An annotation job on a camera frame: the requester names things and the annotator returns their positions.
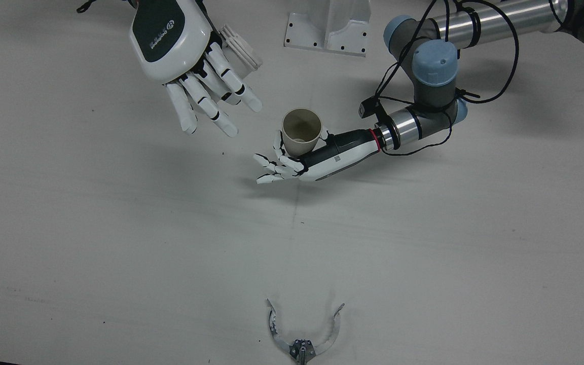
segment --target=white mounting bracket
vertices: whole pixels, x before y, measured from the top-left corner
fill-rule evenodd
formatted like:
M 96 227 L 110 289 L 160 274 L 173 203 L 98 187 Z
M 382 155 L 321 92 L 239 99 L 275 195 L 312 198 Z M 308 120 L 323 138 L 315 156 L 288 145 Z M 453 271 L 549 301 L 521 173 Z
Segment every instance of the white mounting bracket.
M 369 0 L 296 0 L 283 46 L 366 56 Z

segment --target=cup rim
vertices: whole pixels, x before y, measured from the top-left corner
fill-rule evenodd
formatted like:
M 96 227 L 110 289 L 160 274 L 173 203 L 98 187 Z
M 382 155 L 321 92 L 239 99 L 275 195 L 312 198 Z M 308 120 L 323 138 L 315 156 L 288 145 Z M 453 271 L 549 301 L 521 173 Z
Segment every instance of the cup rim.
M 308 111 L 308 112 L 312 113 L 317 118 L 317 120 L 319 121 L 319 131 L 317 132 L 317 135 L 313 139 L 311 139 L 309 141 L 296 141 L 294 138 L 290 137 L 290 135 L 285 131 L 285 128 L 283 127 L 283 123 L 285 123 L 285 118 L 287 118 L 287 116 L 289 116 L 289 114 L 294 112 L 294 111 Z M 294 108 L 294 109 L 290 109 L 290 111 L 285 113 L 285 116 L 283 117 L 283 120 L 281 122 L 281 132 L 283 132 L 283 134 L 285 134 L 285 136 L 288 139 L 294 141 L 294 143 L 300 143 L 300 144 L 316 143 L 317 139 L 321 135 L 322 125 L 323 125 L 323 123 L 321 122 L 321 118 L 317 115 L 317 113 L 315 113 L 315 111 L 311 111 L 308 108 Z

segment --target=black logo panel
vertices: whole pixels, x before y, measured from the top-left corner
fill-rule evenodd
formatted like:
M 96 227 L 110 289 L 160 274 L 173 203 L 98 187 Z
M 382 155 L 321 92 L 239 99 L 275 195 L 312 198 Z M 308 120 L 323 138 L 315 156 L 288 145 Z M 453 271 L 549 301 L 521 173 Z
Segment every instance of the black logo panel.
M 162 58 L 179 39 L 185 17 L 177 0 L 141 0 L 132 33 L 148 62 Z

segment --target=beige cup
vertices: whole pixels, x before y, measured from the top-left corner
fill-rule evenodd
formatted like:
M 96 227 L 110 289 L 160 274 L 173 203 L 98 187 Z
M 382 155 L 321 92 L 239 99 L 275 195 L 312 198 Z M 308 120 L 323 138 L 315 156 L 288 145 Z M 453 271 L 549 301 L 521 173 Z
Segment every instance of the beige cup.
M 321 134 L 321 120 L 313 111 L 294 109 L 285 114 L 281 131 L 287 154 L 299 157 L 312 151 L 317 145 Z

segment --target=white robotic hand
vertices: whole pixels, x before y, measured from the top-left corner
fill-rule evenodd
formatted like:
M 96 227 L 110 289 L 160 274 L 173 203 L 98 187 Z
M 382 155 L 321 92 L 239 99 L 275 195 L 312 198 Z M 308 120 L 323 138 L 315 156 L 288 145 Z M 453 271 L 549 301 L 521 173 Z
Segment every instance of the white robotic hand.
M 255 112 L 262 108 L 238 71 L 241 67 L 245 76 L 262 61 L 231 28 L 215 30 L 202 0 L 140 0 L 130 39 L 143 71 L 165 86 L 184 132 L 197 129 L 193 106 L 230 137 L 238 129 L 218 107 L 219 100 L 244 101 Z
M 273 183 L 289 178 L 322 180 L 380 151 L 378 136 L 371 129 L 357 129 L 341 134 L 330 134 L 324 129 L 319 138 L 326 143 L 325 146 L 294 158 L 285 152 L 282 132 L 276 131 L 273 148 L 280 164 L 259 153 L 254 154 L 253 159 L 267 171 L 257 178 L 257 183 Z

